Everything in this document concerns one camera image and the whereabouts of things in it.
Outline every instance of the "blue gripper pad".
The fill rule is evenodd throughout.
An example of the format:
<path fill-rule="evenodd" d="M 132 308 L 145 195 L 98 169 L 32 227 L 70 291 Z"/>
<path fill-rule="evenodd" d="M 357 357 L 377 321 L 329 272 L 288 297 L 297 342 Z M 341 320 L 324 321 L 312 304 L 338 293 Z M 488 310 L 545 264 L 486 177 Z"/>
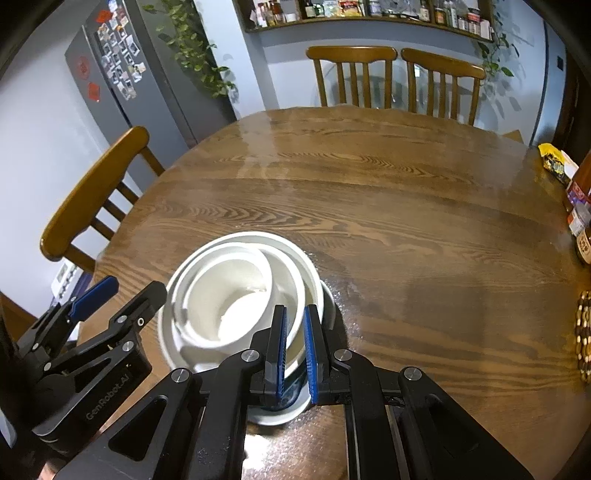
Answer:
<path fill-rule="evenodd" d="M 119 281 L 109 275 L 103 278 L 79 299 L 72 303 L 69 317 L 76 322 L 83 322 L 119 291 Z"/>

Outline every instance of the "round table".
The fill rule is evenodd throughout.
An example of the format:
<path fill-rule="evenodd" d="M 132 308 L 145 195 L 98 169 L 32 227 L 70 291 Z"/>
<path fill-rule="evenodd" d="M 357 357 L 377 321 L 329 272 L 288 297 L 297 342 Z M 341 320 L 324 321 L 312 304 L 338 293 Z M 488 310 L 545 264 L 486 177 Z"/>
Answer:
<path fill-rule="evenodd" d="M 257 113 L 140 198 L 95 273 L 116 276 L 120 292 L 82 339 L 206 242 L 277 233 L 330 287 L 350 348 L 379 367 L 422 368 L 550 479 L 591 421 L 572 335 L 589 271 L 561 192 L 537 150 L 455 121 L 346 106 Z M 155 319 L 142 341 L 152 374 L 116 415 L 169 371 Z M 346 478 L 342 407 L 249 431 L 260 436 L 244 478 Z"/>

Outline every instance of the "chair backrest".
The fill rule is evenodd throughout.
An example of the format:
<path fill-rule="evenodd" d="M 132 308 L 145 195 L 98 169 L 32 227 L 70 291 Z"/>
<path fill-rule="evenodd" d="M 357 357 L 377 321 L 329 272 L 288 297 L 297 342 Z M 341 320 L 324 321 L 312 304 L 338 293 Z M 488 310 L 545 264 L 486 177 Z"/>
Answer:
<path fill-rule="evenodd" d="M 420 65 L 428 70 L 428 97 L 427 97 L 427 115 L 433 116 L 434 107 L 434 88 L 433 72 L 439 72 L 440 91 L 439 91 L 439 118 L 445 118 L 446 114 L 446 75 L 452 76 L 452 103 L 450 117 L 457 120 L 457 111 L 459 109 L 460 99 L 457 94 L 457 79 L 459 77 L 472 77 L 474 87 L 472 88 L 472 103 L 470 104 L 470 116 L 468 123 L 474 125 L 476 118 L 476 108 L 478 108 L 478 95 L 480 93 L 480 81 L 484 80 L 486 74 L 484 70 L 472 63 L 466 61 L 451 59 L 442 55 L 435 55 L 426 51 L 415 50 L 413 48 L 403 48 L 401 52 L 402 59 L 407 63 L 408 72 L 408 111 L 417 112 L 417 82 L 414 76 L 414 66 Z"/>
<path fill-rule="evenodd" d="M 41 236 L 40 248 L 46 258 L 59 261 L 66 257 L 83 270 L 94 272 L 94 259 L 72 245 L 72 241 L 90 226 L 107 240 L 113 238 L 113 230 L 96 215 L 104 207 L 118 221 L 125 218 L 123 211 L 109 200 L 114 190 L 118 190 L 132 204 L 138 200 L 138 196 L 123 183 L 125 172 L 136 155 L 142 155 L 156 175 L 164 172 L 148 148 L 149 139 L 144 127 L 127 130 L 84 175 Z"/>
<path fill-rule="evenodd" d="M 339 102 L 346 103 L 345 77 L 343 75 L 343 63 L 349 63 L 351 76 L 351 97 L 354 105 L 359 106 L 359 93 L 357 88 L 357 71 L 355 63 L 362 64 L 363 70 L 363 105 L 371 108 L 371 93 L 369 88 L 369 64 L 383 60 L 385 62 L 384 74 L 384 108 L 392 107 L 392 62 L 398 57 L 398 52 L 391 47 L 310 47 L 306 51 L 309 59 L 314 60 L 316 80 L 320 92 L 320 103 L 327 106 L 326 90 L 320 60 L 328 60 L 336 63 L 336 71 L 339 78 Z"/>

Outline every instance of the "stacked bowls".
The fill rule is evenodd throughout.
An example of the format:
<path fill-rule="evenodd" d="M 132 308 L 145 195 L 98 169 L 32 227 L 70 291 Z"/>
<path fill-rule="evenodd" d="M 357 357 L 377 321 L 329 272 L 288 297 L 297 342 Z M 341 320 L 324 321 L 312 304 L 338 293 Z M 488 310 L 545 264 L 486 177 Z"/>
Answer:
<path fill-rule="evenodd" d="M 275 305 L 285 305 L 284 397 L 274 411 L 250 407 L 248 418 L 279 425 L 307 408 L 304 306 L 316 304 L 320 318 L 329 322 L 335 308 L 330 291 L 298 246 L 266 232 L 220 237 L 191 254 L 167 290 L 167 302 L 158 312 L 160 346 L 171 369 L 194 372 L 216 368 L 229 355 L 249 348 L 252 335 L 271 326 Z"/>

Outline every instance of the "red magnet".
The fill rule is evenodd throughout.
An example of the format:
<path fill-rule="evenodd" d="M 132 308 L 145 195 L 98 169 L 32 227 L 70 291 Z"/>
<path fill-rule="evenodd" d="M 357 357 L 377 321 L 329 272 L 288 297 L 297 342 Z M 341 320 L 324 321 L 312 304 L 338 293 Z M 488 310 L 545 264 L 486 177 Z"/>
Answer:
<path fill-rule="evenodd" d="M 90 75 L 90 62 L 86 57 L 80 57 L 78 62 L 76 63 L 76 70 L 78 72 L 78 76 L 82 80 L 88 80 Z"/>
<path fill-rule="evenodd" d="M 105 23 L 111 19 L 113 14 L 109 10 L 101 10 L 96 17 L 98 23 Z"/>
<path fill-rule="evenodd" d="M 97 84 L 88 84 L 88 98 L 93 102 L 100 102 L 100 87 Z"/>

